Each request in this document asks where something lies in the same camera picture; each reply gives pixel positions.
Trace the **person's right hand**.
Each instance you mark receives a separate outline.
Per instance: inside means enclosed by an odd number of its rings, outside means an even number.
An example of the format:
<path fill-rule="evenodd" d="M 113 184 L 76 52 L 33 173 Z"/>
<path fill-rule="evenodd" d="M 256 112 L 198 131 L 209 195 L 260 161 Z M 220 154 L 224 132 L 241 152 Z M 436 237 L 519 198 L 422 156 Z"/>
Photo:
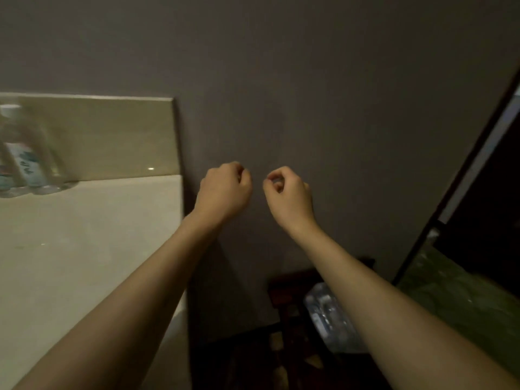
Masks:
<path fill-rule="evenodd" d="M 282 198 L 268 204 L 277 224 L 292 238 L 297 239 L 317 229 L 310 186 L 289 166 L 273 170 L 266 178 L 284 179 Z"/>

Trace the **person's left hand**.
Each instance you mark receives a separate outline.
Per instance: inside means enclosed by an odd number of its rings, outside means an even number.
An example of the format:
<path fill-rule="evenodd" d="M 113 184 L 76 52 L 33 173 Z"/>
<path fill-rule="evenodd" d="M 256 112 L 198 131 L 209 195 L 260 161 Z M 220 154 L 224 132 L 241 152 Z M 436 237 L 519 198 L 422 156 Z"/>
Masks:
<path fill-rule="evenodd" d="M 233 187 L 235 172 L 231 162 L 207 171 L 200 182 L 193 211 L 189 217 L 206 227 L 217 229 L 237 216 L 248 205 L 250 196 L 243 196 Z"/>

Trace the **person's right forearm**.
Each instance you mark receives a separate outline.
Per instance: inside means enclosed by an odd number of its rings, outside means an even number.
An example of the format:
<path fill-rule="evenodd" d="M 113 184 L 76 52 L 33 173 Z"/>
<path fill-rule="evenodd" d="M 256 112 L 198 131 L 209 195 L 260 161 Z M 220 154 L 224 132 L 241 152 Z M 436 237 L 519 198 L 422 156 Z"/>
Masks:
<path fill-rule="evenodd" d="M 394 390 L 520 390 L 512 374 L 349 255 L 315 222 L 296 222 L 287 230 Z"/>

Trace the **person's left forearm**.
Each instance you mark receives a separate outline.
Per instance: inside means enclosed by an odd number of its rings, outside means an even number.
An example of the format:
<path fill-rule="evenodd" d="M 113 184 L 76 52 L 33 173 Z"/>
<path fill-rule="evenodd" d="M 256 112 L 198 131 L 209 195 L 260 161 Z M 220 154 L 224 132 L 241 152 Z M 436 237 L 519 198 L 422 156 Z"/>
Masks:
<path fill-rule="evenodd" d="M 12 390 L 108 390 L 146 333 L 173 314 L 222 222 L 191 214 L 174 234 L 56 343 Z"/>

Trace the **dark wooden stand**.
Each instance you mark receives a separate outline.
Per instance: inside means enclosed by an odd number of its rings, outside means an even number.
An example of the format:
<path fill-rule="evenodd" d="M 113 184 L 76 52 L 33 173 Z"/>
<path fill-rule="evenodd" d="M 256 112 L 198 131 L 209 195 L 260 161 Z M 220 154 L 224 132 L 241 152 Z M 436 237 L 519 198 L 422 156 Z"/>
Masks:
<path fill-rule="evenodd" d="M 316 269 L 307 269 L 268 285 L 280 317 L 289 390 L 392 390 L 369 354 L 333 354 L 326 347 L 304 306 L 305 294 L 322 281 Z"/>

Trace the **beige stone backsplash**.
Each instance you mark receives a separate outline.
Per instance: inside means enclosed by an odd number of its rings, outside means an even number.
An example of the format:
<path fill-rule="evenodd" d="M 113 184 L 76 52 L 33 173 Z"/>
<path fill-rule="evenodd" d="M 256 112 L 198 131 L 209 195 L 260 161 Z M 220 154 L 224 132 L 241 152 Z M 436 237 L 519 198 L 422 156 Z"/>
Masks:
<path fill-rule="evenodd" d="M 181 174 L 172 97 L 0 91 L 48 134 L 73 181 Z"/>

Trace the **clear water bottle blue label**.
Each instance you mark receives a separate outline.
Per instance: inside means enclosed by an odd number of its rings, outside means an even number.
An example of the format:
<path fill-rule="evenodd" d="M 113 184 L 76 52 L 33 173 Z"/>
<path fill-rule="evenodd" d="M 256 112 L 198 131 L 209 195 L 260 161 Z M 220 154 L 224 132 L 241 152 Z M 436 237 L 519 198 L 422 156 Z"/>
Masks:
<path fill-rule="evenodd" d="M 64 190 L 64 172 L 34 118 L 19 104 L 0 104 L 0 116 L 0 142 L 31 192 L 47 195 Z"/>
<path fill-rule="evenodd" d="M 5 121 L 0 121 L 0 197 L 13 198 L 24 196 L 29 193 L 29 188 L 25 184 L 10 150 L 7 149 L 4 143 L 4 137 L 6 136 L 10 143 L 25 143 L 25 131 L 15 126 L 8 127 L 7 132 L 4 132 L 4 123 Z"/>

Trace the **dark door frame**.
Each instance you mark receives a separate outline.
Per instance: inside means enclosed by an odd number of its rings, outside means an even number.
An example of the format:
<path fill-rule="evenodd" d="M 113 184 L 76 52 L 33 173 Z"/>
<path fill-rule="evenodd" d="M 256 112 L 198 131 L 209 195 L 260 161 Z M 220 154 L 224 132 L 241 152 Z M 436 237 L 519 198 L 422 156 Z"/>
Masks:
<path fill-rule="evenodd" d="M 484 144 L 488 140 L 488 138 L 491 135 L 492 130 L 494 129 L 495 125 L 499 121 L 499 118 L 502 116 L 504 111 L 506 110 L 507 106 L 509 105 L 511 99 L 514 96 L 514 93 L 520 84 L 520 65 L 514 74 L 513 78 L 511 79 L 510 84 L 508 85 L 507 90 L 502 95 L 497 107 L 491 114 L 491 117 L 489 118 L 487 124 L 485 125 L 484 129 L 478 136 L 478 139 L 476 140 L 475 144 L 473 145 L 471 151 L 469 152 L 468 156 L 466 157 L 464 163 L 456 173 L 456 175 L 452 178 L 452 181 L 448 188 L 445 190 L 445 193 L 440 200 L 439 204 L 437 205 L 437 208 L 432 213 L 432 216 L 430 216 L 428 222 L 424 226 L 423 230 L 421 231 L 418 239 L 414 243 L 412 249 L 410 250 L 409 254 L 406 256 L 406 259 L 400 266 L 397 274 L 395 275 L 394 279 L 391 281 L 392 285 L 397 285 L 399 281 L 404 276 L 407 268 L 410 266 L 411 262 L 413 261 L 413 258 L 418 253 L 421 246 L 424 244 L 424 242 L 427 239 L 427 235 L 430 232 L 432 228 L 435 228 L 436 225 L 439 223 L 438 219 L 443 210 L 446 208 L 447 204 L 449 203 L 450 199 L 454 195 L 455 191 L 459 187 L 459 185 L 462 183 L 462 180 L 464 176 L 467 174 L 468 170 L 470 169 L 471 165 L 473 164 L 474 160 L 476 159 L 479 152 L 484 147 Z"/>

